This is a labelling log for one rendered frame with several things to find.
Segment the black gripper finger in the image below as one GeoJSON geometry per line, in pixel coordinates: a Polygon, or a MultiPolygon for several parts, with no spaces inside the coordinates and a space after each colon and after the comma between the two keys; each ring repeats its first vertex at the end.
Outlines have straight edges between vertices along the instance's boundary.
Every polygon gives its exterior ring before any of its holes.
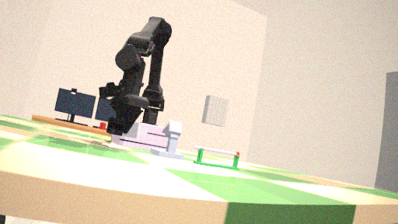
{"type": "Polygon", "coordinates": [[[120,106],[122,111],[124,112],[124,126],[123,133],[127,134],[131,127],[136,122],[137,118],[143,112],[143,110],[135,109],[132,107],[120,106]]]}
{"type": "Polygon", "coordinates": [[[116,118],[123,120],[124,112],[122,111],[122,109],[120,107],[115,107],[115,106],[112,106],[112,108],[114,109],[114,111],[116,113],[116,118]]]}

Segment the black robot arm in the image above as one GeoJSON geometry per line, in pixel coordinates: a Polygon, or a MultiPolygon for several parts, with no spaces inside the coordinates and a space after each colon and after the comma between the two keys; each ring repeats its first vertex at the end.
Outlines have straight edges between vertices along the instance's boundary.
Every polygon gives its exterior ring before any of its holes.
{"type": "MultiPolygon", "coordinates": [[[[164,110],[165,100],[160,86],[162,58],[164,47],[171,35],[171,25],[164,18],[150,16],[140,32],[133,33],[126,39],[121,51],[115,57],[116,65],[124,72],[123,75],[143,79],[146,63],[142,57],[148,58],[151,55],[148,86],[141,95],[148,98],[149,108],[144,111],[142,122],[140,122],[142,124],[158,126],[156,125],[158,112],[164,110]]],[[[119,82],[118,86],[114,82],[108,82],[106,86],[99,87],[100,99],[108,97],[115,97],[116,100],[123,99],[124,94],[124,81],[119,82]]]]}

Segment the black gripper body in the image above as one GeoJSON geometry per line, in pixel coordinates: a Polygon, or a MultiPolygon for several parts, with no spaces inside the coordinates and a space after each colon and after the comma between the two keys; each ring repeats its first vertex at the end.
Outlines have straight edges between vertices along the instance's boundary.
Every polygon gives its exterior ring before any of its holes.
{"type": "Polygon", "coordinates": [[[110,105],[115,107],[125,106],[132,107],[135,109],[148,109],[149,101],[148,98],[139,96],[141,87],[144,86],[142,79],[131,75],[123,75],[120,82],[124,81],[125,94],[123,99],[116,100],[115,97],[110,99],[110,105]]]}

